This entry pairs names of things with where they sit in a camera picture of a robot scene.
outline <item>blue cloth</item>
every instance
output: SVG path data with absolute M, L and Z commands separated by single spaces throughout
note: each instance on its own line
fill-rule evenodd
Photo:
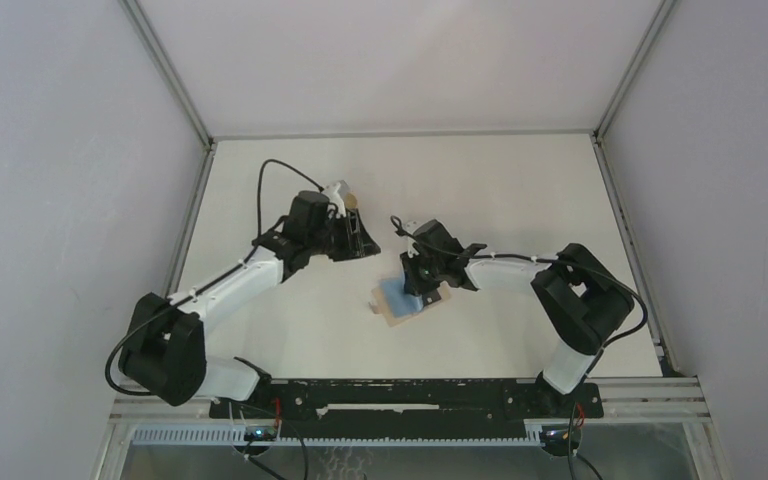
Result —
M 405 293 L 405 277 L 388 278 L 378 284 L 394 318 L 413 315 L 422 311 L 422 298 Z

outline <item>metal frame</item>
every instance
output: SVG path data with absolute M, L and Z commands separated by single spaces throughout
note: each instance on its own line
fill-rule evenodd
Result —
M 614 180 L 614 174 L 610 163 L 605 156 L 602 141 L 598 140 L 595 132 L 590 135 L 593 143 L 593 151 L 596 154 L 596 161 L 599 163 L 599 170 L 602 173 L 602 180 L 605 182 L 605 189 L 608 192 L 608 200 L 611 202 L 611 209 L 614 211 L 614 218 L 617 221 L 617 228 L 620 231 L 623 247 L 625 247 L 626 257 L 631 267 L 631 274 L 634 277 L 634 283 L 643 300 L 649 306 L 649 331 L 652 334 L 652 341 L 655 343 L 655 351 L 661 359 L 661 368 L 665 375 L 670 375 L 680 371 L 680 364 L 676 361 L 669 349 L 670 335 L 662 323 L 661 309 L 658 301 L 649 287 L 647 281 L 646 269 L 643 267 L 640 254 L 637 250 L 637 242 L 634 234 L 634 228 L 631 225 L 622 192 Z
M 207 132 L 207 126 L 205 126 L 201 116 L 199 116 L 193 100 L 190 98 L 189 93 L 187 93 L 181 77 L 178 75 L 177 70 L 175 70 L 175 66 L 172 65 L 169 54 L 166 53 L 166 49 L 160 43 L 160 39 L 157 37 L 154 27 L 151 26 L 151 22 L 149 22 L 139 0 L 119 0 L 119 4 L 122 6 L 125 14 L 128 15 L 128 19 L 136 29 L 137 35 L 140 36 L 146 53 L 151 57 L 151 60 L 160 72 L 160 76 L 163 77 L 163 82 L 166 83 L 169 92 L 172 93 L 175 101 L 181 106 L 187 120 L 190 121 L 190 125 L 195 130 L 199 141 L 201 141 L 205 149 L 209 149 L 212 141 L 210 134 Z
M 605 137 L 605 133 L 608 128 L 611 127 L 614 118 L 619 111 L 620 105 L 625 100 L 628 94 L 629 88 L 634 79 L 637 78 L 637 74 L 640 72 L 640 68 L 652 51 L 652 46 L 655 41 L 661 35 L 661 31 L 666 25 L 667 20 L 670 18 L 670 14 L 678 4 L 679 0 L 661 0 L 658 5 L 658 9 L 655 11 L 655 15 L 652 17 L 652 21 L 649 22 L 649 26 L 646 28 L 646 32 L 643 34 L 643 38 L 640 40 L 640 44 L 637 45 L 637 49 L 634 51 L 634 55 L 631 57 L 631 61 L 623 73 L 620 84 L 617 85 L 616 91 L 611 96 L 611 101 L 608 102 L 608 108 L 605 109 L 605 113 L 602 114 L 602 118 L 599 119 L 599 125 L 594 130 L 594 136 L 601 140 Z
M 177 288 L 184 259 L 192 238 L 198 211 L 207 185 L 213 156 L 216 151 L 216 141 L 210 137 L 207 127 L 186 91 L 177 71 L 172 65 L 168 54 L 163 48 L 145 11 L 138 0 L 119 0 L 129 19 L 133 23 L 141 41 L 157 66 L 170 92 L 181 106 L 190 121 L 199 140 L 205 146 L 206 154 L 202 159 L 202 168 L 194 186 L 190 209 L 185 219 L 181 236 L 176 245 L 166 286 L 168 291 Z M 617 188 L 611 172 L 610 162 L 606 158 L 603 138 L 613 122 L 620 105 L 626 97 L 630 86 L 637 76 L 652 46 L 661 33 L 664 24 L 672 13 L 678 0 L 662 0 L 644 37 L 641 39 L 633 58 L 631 59 L 622 80 L 617 86 L 610 102 L 602 115 L 598 126 L 591 131 L 473 131 L 473 132 L 376 132 L 376 133 L 346 133 L 331 135 L 294 135 L 280 137 L 221 137 L 225 139 L 263 139 L 263 138 L 320 138 L 320 137 L 360 137 L 360 136 L 426 136 L 426 135 L 502 135 L 502 134 L 548 134 L 548 133 L 588 133 L 591 136 L 594 152 L 599 162 L 608 196 L 622 236 L 634 280 L 643 298 L 652 306 L 653 321 L 651 331 L 656 347 L 660 347 L 665 358 L 671 360 L 668 335 L 660 323 L 663 317 L 658 314 L 657 301 L 653 298 L 648 287 L 645 269 L 641 265 L 636 248 L 633 226 L 631 225 L 622 194 Z M 533 379 L 522 379 L 532 382 Z M 686 438 L 691 449 L 693 462 L 697 470 L 697 478 L 729 479 L 725 468 L 722 450 L 717 441 L 714 425 L 711 421 L 708 406 L 705 403 L 699 382 L 695 378 L 604 378 L 591 379 L 599 386 L 605 415 L 600 419 L 588 419 L 589 423 L 597 424 L 658 424 L 680 423 L 684 426 Z M 125 382 L 125 386 L 135 386 Z M 159 399 L 145 397 L 118 396 L 111 411 L 108 428 L 103 438 L 99 455 L 96 459 L 92 478 L 118 479 L 124 468 L 128 448 L 133 444 L 163 444 L 163 445 L 211 445 L 239 443 L 241 430 L 229 419 L 211 419 L 210 408 L 213 403 L 209 400 L 195 400 L 180 407 L 170 407 Z M 566 419 L 526 420 L 523 422 L 523 437 L 509 440 L 476 440 L 476 441 L 415 441 L 384 439 L 365 441 L 365 446 L 411 446 L 411 445 L 536 445 L 533 438 L 535 429 L 544 424 L 565 422 Z M 248 420 L 249 425 L 257 424 L 257 420 Z M 285 439 L 273 442 L 275 445 L 293 445 L 294 440 Z M 344 445 L 346 441 L 335 439 L 308 439 L 311 446 Z
M 175 293 L 178 290 L 178 284 L 181 281 L 181 274 L 184 271 L 184 262 L 187 258 L 187 251 L 190 249 L 190 242 L 193 240 L 193 231 L 196 228 L 196 219 L 201 210 L 201 201 L 204 199 L 204 191 L 207 188 L 207 180 L 210 177 L 210 169 L 213 167 L 213 157 L 216 155 L 216 146 L 214 142 L 205 152 L 202 158 L 201 168 L 199 169 L 196 183 L 193 187 L 192 198 L 190 199 L 187 215 L 184 217 L 184 225 L 181 228 L 181 235 L 175 242 L 175 255 L 172 258 L 172 265 L 166 275 L 166 281 L 163 283 L 167 295 Z
M 508 129 L 508 130 L 413 130 L 409 132 L 334 132 L 334 133 L 289 133 L 280 135 L 220 135 L 214 141 L 225 140 L 289 140 L 314 138 L 391 138 L 391 137 L 469 137 L 479 135 L 561 135 L 593 133 L 589 128 L 556 128 L 556 129 Z

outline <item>black mounting bracket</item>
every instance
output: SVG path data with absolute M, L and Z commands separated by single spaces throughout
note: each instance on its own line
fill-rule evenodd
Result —
M 235 418 L 269 418 L 275 411 L 310 438 L 472 439 L 518 438 L 523 420 L 569 418 L 575 403 L 587 418 L 604 416 L 599 387 L 582 383 L 547 403 L 546 388 L 534 379 L 272 380 L 257 404 L 232 402 Z M 210 408 L 211 418 L 228 418 L 229 400 Z M 375 410 L 357 405 L 375 404 Z M 246 409 L 246 405 L 258 408 Z M 355 408 L 333 408 L 353 405 Z M 381 408 L 394 405 L 394 409 Z M 285 431 L 284 435 L 294 433 Z

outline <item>red wire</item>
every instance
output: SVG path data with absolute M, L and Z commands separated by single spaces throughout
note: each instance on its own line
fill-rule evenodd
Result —
M 580 403 L 576 403 L 575 408 L 578 409 L 578 415 L 581 417 L 581 423 L 579 423 L 576 428 L 581 428 L 584 426 L 584 419 L 587 418 L 587 416 L 584 415 L 584 407 L 582 407 Z
M 275 425 L 274 425 L 274 428 L 277 430 L 278 427 L 280 426 L 280 422 L 281 422 L 281 399 L 280 398 L 276 398 L 275 400 L 272 401 L 272 403 L 275 404 Z

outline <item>glass panel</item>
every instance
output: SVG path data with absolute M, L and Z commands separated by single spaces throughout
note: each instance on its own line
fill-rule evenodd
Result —
M 566 458 L 535 447 L 309 447 L 315 479 L 568 479 Z M 580 453 L 606 479 L 694 479 L 680 424 L 588 425 Z M 258 457 L 288 480 L 303 477 L 298 448 L 276 447 Z M 595 479 L 575 461 L 579 480 Z M 122 475 L 127 480 L 203 478 L 271 479 L 228 447 L 133 446 Z

